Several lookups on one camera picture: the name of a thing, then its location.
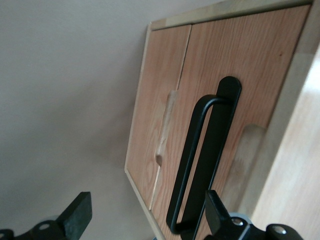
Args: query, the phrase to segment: screw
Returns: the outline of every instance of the screw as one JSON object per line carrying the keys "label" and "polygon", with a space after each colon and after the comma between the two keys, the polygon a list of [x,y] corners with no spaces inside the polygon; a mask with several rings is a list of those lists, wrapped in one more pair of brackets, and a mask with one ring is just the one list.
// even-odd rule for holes
{"label": "screw", "polygon": [[273,226],[273,230],[278,234],[286,234],[287,231],[282,226]]}
{"label": "screw", "polygon": [[237,225],[237,226],[242,226],[244,224],[244,222],[240,219],[240,218],[237,218],[237,217],[233,217],[231,218],[232,222],[234,225]]}
{"label": "screw", "polygon": [[39,230],[45,230],[45,229],[47,229],[47,228],[49,228],[49,227],[50,227],[50,225],[47,224],[47,223],[45,223],[45,224],[42,224],[42,225],[39,227]]}

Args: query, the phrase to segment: white wall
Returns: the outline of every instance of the white wall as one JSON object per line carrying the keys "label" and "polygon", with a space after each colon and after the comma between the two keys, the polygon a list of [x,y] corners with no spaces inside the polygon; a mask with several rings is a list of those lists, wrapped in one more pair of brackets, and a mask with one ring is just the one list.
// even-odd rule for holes
{"label": "white wall", "polygon": [[213,2],[0,1],[0,229],[91,191],[83,240],[152,234],[123,170],[146,26]]}

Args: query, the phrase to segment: cabinet door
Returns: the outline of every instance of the cabinet door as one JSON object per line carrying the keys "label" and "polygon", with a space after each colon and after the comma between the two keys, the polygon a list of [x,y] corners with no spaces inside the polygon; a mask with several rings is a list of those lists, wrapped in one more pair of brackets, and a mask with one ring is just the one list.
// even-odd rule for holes
{"label": "cabinet door", "polygon": [[[228,172],[236,160],[242,135],[247,132],[252,135],[252,131],[245,129],[248,126],[258,128],[253,131],[252,137],[263,138],[263,129],[268,127],[308,10],[309,6],[300,6],[192,26],[152,206],[152,213],[167,240],[180,238],[170,233],[166,215],[196,102],[204,95],[215,94],[219,81],[225,76],[234,76],[242,84],[242,93],[212,186],[221,195]],[[189,186],[198,156],[199,151],[193,163]],[[238,161],[245,166],[251,164],[252,159],[241,158]],[[180,213],[183,213],[187,195],[188,189]],[[210,233],[205,222],[202,219],[197,235],[199,240]]]}
{"label": "cabinet door", "polygon": [[148,39],[126,157],[126,171],[147,208],[159,168],[156,149],[161,144],[161,129],[166,129],[167,98],[178,87],[190,29],[186,25],[152,31]]}

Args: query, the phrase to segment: door handle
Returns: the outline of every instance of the door handle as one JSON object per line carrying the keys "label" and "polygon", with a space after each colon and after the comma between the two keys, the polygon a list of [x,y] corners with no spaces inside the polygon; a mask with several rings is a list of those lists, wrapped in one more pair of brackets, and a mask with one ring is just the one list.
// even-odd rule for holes
{"label": "door handle", "polygon": [[[205,208],[205,192],[213,183],[240,93],[239,80],[226,76],[220,81],[216,95],[201,97],[193,109],[166,216],[170,231],[181,235],[182,240],[193,240],[197,235]],[[177,223],[205,117],[212,105],[182,221]]]}

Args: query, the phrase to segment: plywood edge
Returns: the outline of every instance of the plywood edge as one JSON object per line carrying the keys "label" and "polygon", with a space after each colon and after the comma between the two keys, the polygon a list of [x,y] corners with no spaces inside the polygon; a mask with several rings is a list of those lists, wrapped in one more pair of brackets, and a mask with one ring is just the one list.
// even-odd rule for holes
{"label": "plywood edge", "polygon": [[238,212],[251,217],[274,164],[281,141],[295,109],[320,42],[320,0],[315,0],[293,55],[277,105],[257,160],[241,199]]}
{"label": "plywood edge", "polygon": [[130,173],[128,172],[128,170],[126,169],[125,170],[125,174],[127,175],[128,179],[129,179],[129,182],[133,188],[133,191],[136,195],[136,197],[138,198],[139,200],[139,203],[143,209],[143,212],[156,236],[156,239],[157,240],[166,240],[164,235],[162,234],[161,230],[160,230],[160,227],[159,225],[157,224],[157,221],[156,219],[154,218],[153,214],[151,213],[151,211],[149,211],[149,209],[147,208],[147,206],[145,205],[145,202],[144,200],[142,199],[140,193],[139,193],[139,190],[137,189],[135,183],[134,183],[134,180],[132,179]]}
{"label": "plywood edge", "polygon": [[319,75],[320,44],[252,216],[258,228],[282,223],[309,240],[320,234]]}
{"label": "plywood edge", "polygon": [[225,0],[151,23],[151,30],[240,17],[311,4],[312,0]]}
{"label": "plywood edge", "polygon": [[[141,68],[140,68],[140,76],[139,76],[139,82],[138,82],[138,87],[137,87],[137,93],[136,96],[139,95],[140,92],[140,86],[141,86],[141,79],[142,79],[142,74],[144,71],[144,66],[145,66],[145,61],[146,61],[146,55],[147,55],[147,47],[148,47],[148,42],[149,42],[149,36],[151,32],[151,23],[148,24],[148,27],[146,29],[146,36],[145,36],[145,43],[144,43],[144,49],[143,49],[143,57],[142,57],[142,63],[141,63]],[[133,127],[136,119],[136,112],[137,112],[137,97],[135,97],[135,103],[134,103],[134,110],[133,110],[133,116],[132,116],[132,122],[131,122],[131,127],[130,127],[130,135],[129,135],[129,141],[128,141],[128,147],[126,150],[126,157],[125,157],[125,163],[124,163],[124,171],[127,172],[128,168],[128,161],[129,161],[129,155],[130,155],[130,145],[132,141],[132,134],[133,134]]]}

